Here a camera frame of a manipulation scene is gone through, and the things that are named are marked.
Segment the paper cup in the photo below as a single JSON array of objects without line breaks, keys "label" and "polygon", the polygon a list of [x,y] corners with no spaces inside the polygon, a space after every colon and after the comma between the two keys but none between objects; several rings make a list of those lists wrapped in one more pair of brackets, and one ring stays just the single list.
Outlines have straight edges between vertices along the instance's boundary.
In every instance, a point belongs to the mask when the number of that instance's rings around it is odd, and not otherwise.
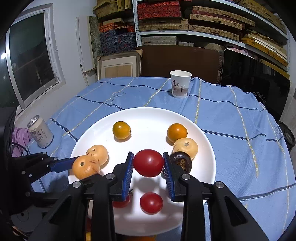
[{"label": "paper cup", "polygon": [[184,99],[187,97],[191,76],[191,73],[183,70],[173,70],[170,72],[172,93],[175,98]]}]

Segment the purple cloth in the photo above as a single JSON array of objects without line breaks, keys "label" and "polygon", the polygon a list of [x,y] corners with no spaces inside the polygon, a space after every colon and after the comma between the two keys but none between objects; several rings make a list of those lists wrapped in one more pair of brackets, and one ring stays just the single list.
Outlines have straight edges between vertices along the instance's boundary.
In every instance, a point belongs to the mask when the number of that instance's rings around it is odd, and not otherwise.
[{"label": "purple cloth", "polygon": [[[22,145],[26,147],[29,141],[32,139],[31,134],[29,133],[29,129],[25,128],[17,128],[13,131],[12,142]],[[19,146],[12,145],[12,157],[21,156],[22,153],[25,153],[25,150]]]}]

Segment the metal screw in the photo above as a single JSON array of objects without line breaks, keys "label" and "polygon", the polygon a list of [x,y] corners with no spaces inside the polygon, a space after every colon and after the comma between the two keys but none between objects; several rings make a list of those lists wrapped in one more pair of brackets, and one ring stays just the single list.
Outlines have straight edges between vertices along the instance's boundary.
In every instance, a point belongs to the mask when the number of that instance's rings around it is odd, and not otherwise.
[{"label": "metal screw", "polygon": [[81,186],[81,182],[79,182],[79,181],[73,182],[72,186],[73,186],[74,188],[78,188],[78,187]]},{"label": "metal screw", "polygon": [[222,188],[222,187],[224,187],[224,183],[223,182],[216,182],[216,187],[217,188]]},{"label": "metal screw", "polygon": [[189,174],[183,174],[181,177],[184,180],[189,180],[190,179],[190,175]]},{"label": "metal screw", "polygon": [[106,178],[109,179],[109,180],[112,180],[113,178],[115,178],[115,175],[113,173],[108,173],[106,175]]}]

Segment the black round object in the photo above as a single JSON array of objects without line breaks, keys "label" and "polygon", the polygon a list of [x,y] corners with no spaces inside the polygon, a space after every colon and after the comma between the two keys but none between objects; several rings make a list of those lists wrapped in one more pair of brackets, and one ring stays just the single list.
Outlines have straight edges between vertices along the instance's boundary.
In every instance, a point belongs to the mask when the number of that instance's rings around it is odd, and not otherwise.
[{"label": "black round object", "polygon": [[287,127],[285,123],[278,121],[278,125],[281,128],[281,131],[283,132],[285,142],[290,152],[292,148],[295,146],[295,137],[292,131],[289,129],[289,127]]},{"label": "black round object", "polygon": [[170,155],[170,160],[172,163],[176,163],[182,167],[185,173],[190,173],[192,168],[192,161],[190,156],[183,151],[176,151]]}]

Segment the blue tablecloth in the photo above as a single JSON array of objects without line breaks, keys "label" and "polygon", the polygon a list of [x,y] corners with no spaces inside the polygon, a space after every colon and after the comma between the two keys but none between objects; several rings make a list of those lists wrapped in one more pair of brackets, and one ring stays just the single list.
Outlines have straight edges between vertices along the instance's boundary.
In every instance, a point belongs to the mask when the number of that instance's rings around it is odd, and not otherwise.
[{"label": "blue tablecloth", "polygon": [[[234,86],[190,82],[185,99],[176,99],[167,78],[102,79],[85,88],[57,111],[47,124],[54,134],[45,149],[59,159],[70,157],[80,136],[99,119],[133,107],[158,107],[195,122],[210,140],[216,157],[216,180],[223,181],[245,205],[270,240],[277,240],[295,214],[296,184],[283,134],[252,93]],[[43,152],[36,142],[31,153]],[[68,172],[48,173],[35,191],[61,191]],[[210,240],[205,204],[206,235]],[[180,240],[181,227],[159,234],[157,241]]]}]

